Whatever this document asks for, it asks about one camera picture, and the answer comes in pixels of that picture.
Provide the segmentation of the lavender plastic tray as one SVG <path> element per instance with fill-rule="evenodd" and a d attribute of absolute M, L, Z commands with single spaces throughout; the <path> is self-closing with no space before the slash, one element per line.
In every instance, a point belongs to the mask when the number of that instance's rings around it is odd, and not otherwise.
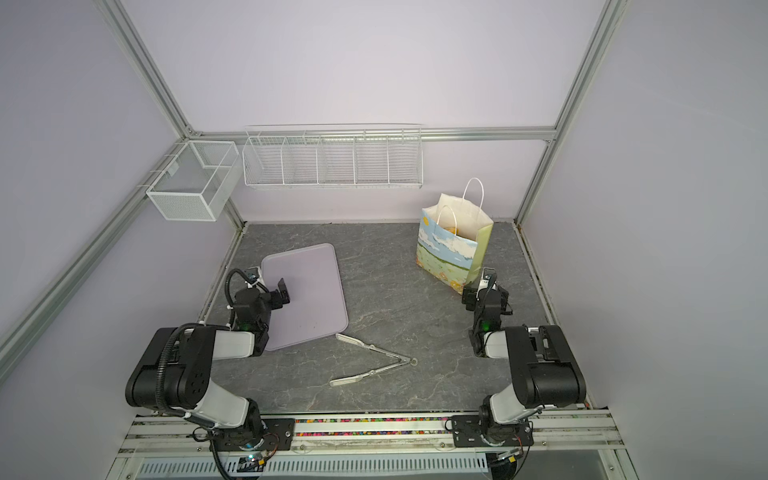
<path fill-rule="evenodd" d="M 349 324 L 334 246 L 322 243 L 265 257 L 261 272 L 272 289 L 284 280 L 290 303 L 271 314 L 265 350 L 333 336 Z"/>

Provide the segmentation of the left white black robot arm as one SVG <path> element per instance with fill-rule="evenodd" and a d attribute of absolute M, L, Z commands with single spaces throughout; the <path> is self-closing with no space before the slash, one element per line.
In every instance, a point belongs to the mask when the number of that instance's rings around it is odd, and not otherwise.
<path fill-rule="evenodd" d="M 283 279 L 269 290 L 259 278 L 234 269 L 247 286 L 233 294 L 225 279 L 230 313 L 225 325 L 187 323 L 156 331 L 125 387 L 128 405 L 182 418 L 199 427 L 263 435 L 255 401 L 235 395 L 211 379 L 216 360 L 262 355 L 270 339 L 272 312 L 290 303 Z"/>

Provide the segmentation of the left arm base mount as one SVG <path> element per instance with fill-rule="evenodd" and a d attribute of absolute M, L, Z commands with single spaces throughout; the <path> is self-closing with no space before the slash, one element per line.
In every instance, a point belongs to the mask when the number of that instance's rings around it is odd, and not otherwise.
<path fill-rule="evenodd" d="M 295 417 L 267 417 L 254 430 L 245 426 L 215 430 L 213 443 L 219 452 L 286 451 L 291 448 L 295 427 Z"/>

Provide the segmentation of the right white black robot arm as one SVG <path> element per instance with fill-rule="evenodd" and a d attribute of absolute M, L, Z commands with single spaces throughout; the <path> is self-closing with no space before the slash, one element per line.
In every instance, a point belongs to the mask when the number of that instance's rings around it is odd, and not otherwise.
<path fill-rule="evenodd" d="M 480 407 L 480 425 L 505 430 L 523 424 L 546 407 L 567 407 L 584 402 L 587 386 L 561 327 L 502 325 L 510 316 L 509 292 L 497 284 L 493 268 L 462 292 L 462 304 L 473 313 L 468 335 L 479 358 L 508 362 L 511 383 L 491 394 Z"/>

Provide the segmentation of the printed paper gift bag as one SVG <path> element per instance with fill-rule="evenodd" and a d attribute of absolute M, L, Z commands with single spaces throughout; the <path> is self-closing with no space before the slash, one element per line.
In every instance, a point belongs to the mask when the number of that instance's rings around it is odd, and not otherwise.
<path fill-rule="evenodd" d="M 460 196 L 441 194 L 421 211 L 416 263 L 457 293 L 481 274 L 494 220 L 483 210 L 485 188 L 473 177 Z"/>

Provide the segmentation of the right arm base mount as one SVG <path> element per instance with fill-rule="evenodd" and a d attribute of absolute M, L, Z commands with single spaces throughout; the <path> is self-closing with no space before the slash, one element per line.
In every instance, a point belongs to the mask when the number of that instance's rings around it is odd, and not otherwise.
<path fill-rule="evenodd" d="M 458 448 L 529 447 L 534 444 L 530 423 L 498 424 L 479 414 L 453 415 L 446 422 Z"/>

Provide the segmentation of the cream and steel tongs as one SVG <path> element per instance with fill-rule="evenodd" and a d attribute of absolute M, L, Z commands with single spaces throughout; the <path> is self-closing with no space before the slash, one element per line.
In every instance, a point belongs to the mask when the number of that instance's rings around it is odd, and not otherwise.
<path fill-rule="evenodd" d="M 355 366 L 365 366 L 365 369 L 356 373 L 349 370 L 342 376 L 332 378 L 329 381 L 331 387 L 356 384 L 365 379 L 393 372 L 403 367 L 415 367 L 418 365 L 418 360 L 415 357 L 387 350 L 347 334 L 336 333 L 335 338 L 347 346 L 364 351 L 367 355 L 367 360 L 365 362 L 360 360 L 355 363 Z"/>

